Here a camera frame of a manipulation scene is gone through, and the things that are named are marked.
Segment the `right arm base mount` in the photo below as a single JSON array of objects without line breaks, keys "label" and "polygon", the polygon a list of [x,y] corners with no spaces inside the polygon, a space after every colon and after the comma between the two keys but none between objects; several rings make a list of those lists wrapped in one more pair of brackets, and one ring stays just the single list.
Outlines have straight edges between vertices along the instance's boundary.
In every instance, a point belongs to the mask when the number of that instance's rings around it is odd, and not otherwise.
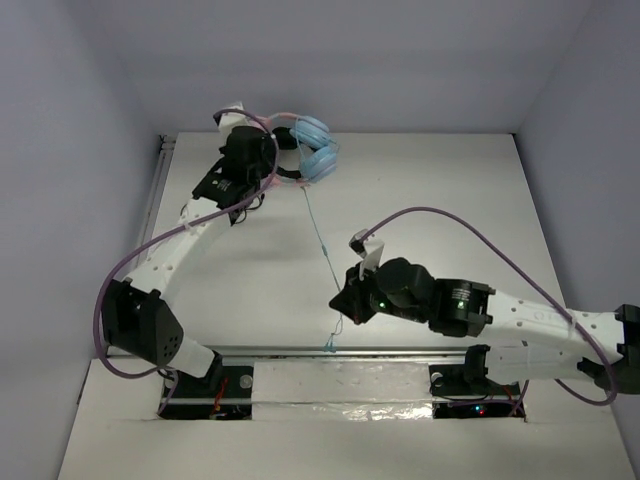
[{"label": "right arm base mount", "polygon": [[516,418],[526,419],[518,382],[500,384],[488,377],[487,345],[470,347],[456,364],[429,366],[429,392],[435,399],[435,419]]}]

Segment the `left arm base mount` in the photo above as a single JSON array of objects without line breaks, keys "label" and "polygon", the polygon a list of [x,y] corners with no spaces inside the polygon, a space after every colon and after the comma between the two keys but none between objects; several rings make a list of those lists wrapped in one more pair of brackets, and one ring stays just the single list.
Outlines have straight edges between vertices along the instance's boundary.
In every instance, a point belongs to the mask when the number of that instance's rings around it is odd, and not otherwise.
[{"label": "left arm base mount", "polygon": [[163,379],[157,416],[164,420],[250,420],[254,366],[227,365],[216,353],[202,378],[161,369]]}]

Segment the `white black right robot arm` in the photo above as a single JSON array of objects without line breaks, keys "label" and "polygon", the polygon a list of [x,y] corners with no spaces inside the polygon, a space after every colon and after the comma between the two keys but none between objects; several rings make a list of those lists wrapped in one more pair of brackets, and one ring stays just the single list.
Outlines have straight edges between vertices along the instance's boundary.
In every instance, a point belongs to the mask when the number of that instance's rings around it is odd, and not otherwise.
[{"label": "white black right robot arm", "polygon": [[360,325],[386,314],[445,337],[472,338],[463,384],[483,393],[518,380],[590,380],[606,391],[639,392],[639,309],[585,312],[516,298],[462,279],[436,279],[404,258],[347,270],[329,305]]}]

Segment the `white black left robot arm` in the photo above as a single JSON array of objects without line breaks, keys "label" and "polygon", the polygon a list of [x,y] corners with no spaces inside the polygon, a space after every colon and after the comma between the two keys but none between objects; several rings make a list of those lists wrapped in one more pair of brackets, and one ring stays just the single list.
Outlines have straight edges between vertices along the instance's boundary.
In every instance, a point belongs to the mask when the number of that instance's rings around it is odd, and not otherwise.
[{"label": "white black left robot arm", "polygon": [[219,149],[221,157],[192,191],[175,229],[121,280],[112,279],[100,301],[98,337],[157,368],[187,375],[200,394],[222,382],[217,354],[189,338],[172,307],[184,278],[206,251],[260,197],[274,176],[274,135],[237,126]]}]

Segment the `pink blue cat-ear headphones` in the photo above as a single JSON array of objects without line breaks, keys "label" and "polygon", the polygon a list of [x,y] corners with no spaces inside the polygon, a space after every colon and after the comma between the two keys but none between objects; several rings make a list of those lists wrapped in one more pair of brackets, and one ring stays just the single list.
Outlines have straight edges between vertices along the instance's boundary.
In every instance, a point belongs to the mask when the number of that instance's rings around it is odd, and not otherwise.
[{"label": "pink blue cat-ear headphones", "polygon": [[275,113],[263,120],[272,127],[281,151],[296,151],[299,155],[296,169],[277,167],[276,175],[280,180],[313,184],[336,170],[339,146],[323,122],[289,112]]}]

